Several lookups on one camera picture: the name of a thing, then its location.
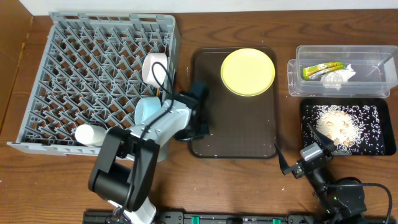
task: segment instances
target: clear plastic container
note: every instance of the clear plastic container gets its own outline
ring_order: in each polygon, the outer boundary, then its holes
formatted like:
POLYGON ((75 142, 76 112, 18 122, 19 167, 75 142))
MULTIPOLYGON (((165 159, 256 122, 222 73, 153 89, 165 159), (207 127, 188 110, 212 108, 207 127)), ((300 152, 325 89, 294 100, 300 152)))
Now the clear plastic container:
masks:
POLYGON ((379 97, 398 85, 398 47, 380 45, 307 45, 297 47, 287 64, 289 93, 302 97, 379 97), (356 72, 347 82, 304 80, 303 68, 326 62, 351 64, 356 72), (339 84, 340 89, 326 88, 339 84))

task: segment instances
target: wooden table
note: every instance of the wooden table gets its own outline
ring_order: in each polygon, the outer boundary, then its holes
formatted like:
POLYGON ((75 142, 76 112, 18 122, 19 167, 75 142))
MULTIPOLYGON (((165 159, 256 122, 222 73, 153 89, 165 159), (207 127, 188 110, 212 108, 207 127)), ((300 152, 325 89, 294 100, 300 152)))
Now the wooden table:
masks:
MULTIPOLYGON (((287 91, 287 62, 299 45, 398 45, 398 10, 287 11, 176 14, 182 35, 179 90, 190 83, 191 57, 202 47, 268 46, 277 56, 280 138, 288 162, 299 158, 300 98, 287 91)), ((89 208, 112 209, 87 187, 95 162, 90 156, 24 154, 15 141, 52 21, 35 17, 25 46, 6 120, 0 135, 0 223, 81 223, 89 208)), ((398 139, 398 91, 386 99, 398 139)), ((398 215, 398 154, 338 157, 331 163, 336 178, 355 176, 390 188, 393 216, 398 215)), ((217 160, 193 157, 185 144, 170 143, 169 158, 158 164, 150 198, 169 209, 191 212, 288 214, 324 212, 305 178, 283 176, 278 159, 217 160)), ((365 188, 366 215, 384 216, 387 195, 365 188)))

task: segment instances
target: white wall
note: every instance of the white wall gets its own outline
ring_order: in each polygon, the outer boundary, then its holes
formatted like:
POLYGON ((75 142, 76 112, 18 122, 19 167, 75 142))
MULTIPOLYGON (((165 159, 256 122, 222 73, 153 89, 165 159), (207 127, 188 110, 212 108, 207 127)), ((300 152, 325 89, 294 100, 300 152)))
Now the white wall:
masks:
POLYGON ((397 9, 398 0, 20 0, 34 16, 50 11, 110 13, 397 9))

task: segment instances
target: white cup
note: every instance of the white cup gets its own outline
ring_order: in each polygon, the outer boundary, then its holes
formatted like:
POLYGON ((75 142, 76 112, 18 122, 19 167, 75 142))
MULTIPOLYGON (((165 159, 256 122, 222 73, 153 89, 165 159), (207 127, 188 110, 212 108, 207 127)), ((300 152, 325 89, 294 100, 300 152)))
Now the white cup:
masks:
POLYGON ((88 147, 101 147, 105 136, 106 130, 103 127, 91 124, 82 124, 75 131, 76 140, 88 147))
POLYGON ((152 85, 155 88, 160 88, 159 84, 154 78, 154 74, 157 81, 159 81, 159 83, 162 85, 166 78, 166 72, 162 66, 155 65, 154 72, 152 73, 152 65, 155 62, 161 63, 167 69, 167 56, 165 53, 150 53, 145 58, 144 64, 142 66, 142 79, 144 80, 144 83, 152 85))
POLYGON ((141 98, 137 103, 136 110, 134 111, 134 120, 136 125, 140 125, 160 110, 161 107, 160 99, 156 96, 141 98))

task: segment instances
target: dish rack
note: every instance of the dish rack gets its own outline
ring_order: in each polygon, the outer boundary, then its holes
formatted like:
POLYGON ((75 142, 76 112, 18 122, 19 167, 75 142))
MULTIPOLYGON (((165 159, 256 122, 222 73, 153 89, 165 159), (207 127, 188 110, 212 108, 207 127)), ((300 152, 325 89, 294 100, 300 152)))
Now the dish rack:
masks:
MULTIPOLYGON (((77 126, 134 126, 137 102, 166 92, 142 81, 149 53, 163 52, 174 78, 180 33, 173 16, 51 12, 54 25, 30 94, 16 142, 26 153, 96 156, 74 137, 77 126)), ((164 87, 170 91, 165 80, 164 87)))

